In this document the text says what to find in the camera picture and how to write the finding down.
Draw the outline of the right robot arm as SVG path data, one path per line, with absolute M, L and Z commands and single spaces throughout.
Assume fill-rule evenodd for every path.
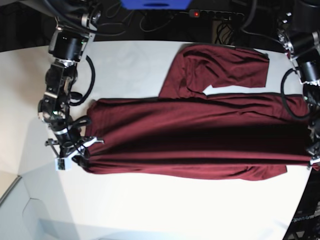
M 48 53 L 54 61 L 45 74 L 45 91 L 38 103 L 38 116 L 47 124 L 55 138 L 49 138 L 55 154 L 58 171 L 70 169 L 75 162 L 83 167 L 87 164 L 93 144 L 103 143 L 96 136 L 82 136 L 81 128 L 92 123 L 88 115 L 73 119 L 70 108 L 83 104 L 93 90 L 96 71 L 87 54 L 88 46 L 95 36 L 112 37 L 113 33 L 99 31 L 99 20 L 103 13 L 101 0 L 23 0 L 22 4 L 33 8 L 56 21 Z M 85 60 L 91 70 L 91 80 L 85 94 L 72 91 L 78 78 L 77 66 Z

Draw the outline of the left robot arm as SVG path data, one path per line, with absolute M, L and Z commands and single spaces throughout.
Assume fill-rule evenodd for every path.
M 287 113 L 298 121 L 309 121 L 311 145 L 306 149 L 311 155 L 308 167 L 320 164 L 320 2 L 295 0 L 292 9 L 285 13 L 282 26 L 277 30 L 276 42 L 292 64 L 282 77 L 280 96 Z M 305 115 L 296 115 L 289 107 L 284 91 L 287 77 L 295 73 L 303 86 L 302 97 L 308 107 Z

